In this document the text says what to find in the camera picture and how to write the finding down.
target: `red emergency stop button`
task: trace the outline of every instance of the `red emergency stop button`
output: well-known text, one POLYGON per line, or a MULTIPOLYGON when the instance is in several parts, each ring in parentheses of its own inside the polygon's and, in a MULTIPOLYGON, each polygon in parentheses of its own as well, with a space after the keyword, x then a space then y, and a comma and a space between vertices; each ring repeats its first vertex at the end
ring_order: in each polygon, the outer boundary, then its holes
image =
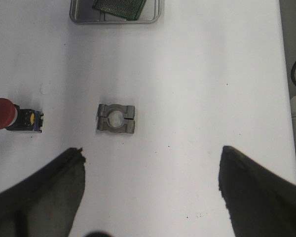
POLYGON ((11 125, 15 119, 16 111, 14 104, 5 98, 0 98, 0 129, 11 125))

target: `white table surface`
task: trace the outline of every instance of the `white table surface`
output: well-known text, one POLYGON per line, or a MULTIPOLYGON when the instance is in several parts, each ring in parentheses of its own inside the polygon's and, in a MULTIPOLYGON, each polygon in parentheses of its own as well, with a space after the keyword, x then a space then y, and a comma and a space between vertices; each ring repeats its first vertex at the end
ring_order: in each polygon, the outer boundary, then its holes
POLYGON ((277 0, 167 0, 148 25, 75 25, 69 7, 0 0, 0 97, 44 112, 42 134, 0 130, 0 192, 83 147, 71 237, 232 237, 223 145, 296 183, 277 0), (96 131, 100 103, 135 105, 135 134, 96 131))

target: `metal tray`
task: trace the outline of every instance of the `metal tray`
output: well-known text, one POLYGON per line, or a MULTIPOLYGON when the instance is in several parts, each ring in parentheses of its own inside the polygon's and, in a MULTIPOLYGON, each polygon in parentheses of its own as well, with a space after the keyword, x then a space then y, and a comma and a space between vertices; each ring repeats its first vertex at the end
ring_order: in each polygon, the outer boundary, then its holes
POLYGON ((70 18, 78 24, 130 24, 152 23, 161 15, 162 0, 147 0, 137 21, 127 21, 123 18, 100 12, 92 8, 94 0, 72 0, 70 18))

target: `metal clamp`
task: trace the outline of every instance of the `metal clamp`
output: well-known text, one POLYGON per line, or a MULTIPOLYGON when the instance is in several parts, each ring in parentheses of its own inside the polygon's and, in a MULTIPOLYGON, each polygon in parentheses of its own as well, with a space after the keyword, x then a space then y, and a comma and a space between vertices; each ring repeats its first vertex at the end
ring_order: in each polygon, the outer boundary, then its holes
POLYGON ((98 130, 110 131, 114 133, 131 133, 135 131, 135 106, 123 105, 104 105, 100 104, 98 109, 98 130), (115 111, 123 114, 123 122, 120 126, 113 126, 110 122, 109 115, 115 111))

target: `circular hole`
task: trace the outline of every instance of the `circular hole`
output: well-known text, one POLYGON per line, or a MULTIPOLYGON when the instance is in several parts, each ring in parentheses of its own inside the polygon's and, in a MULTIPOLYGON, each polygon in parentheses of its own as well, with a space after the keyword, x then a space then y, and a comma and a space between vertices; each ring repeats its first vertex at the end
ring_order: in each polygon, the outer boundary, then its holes
POLYGON ((121 111, 113 111, 109 114, 109 122, 113 127, 120 127, 123 125, 124 118, 121 111))

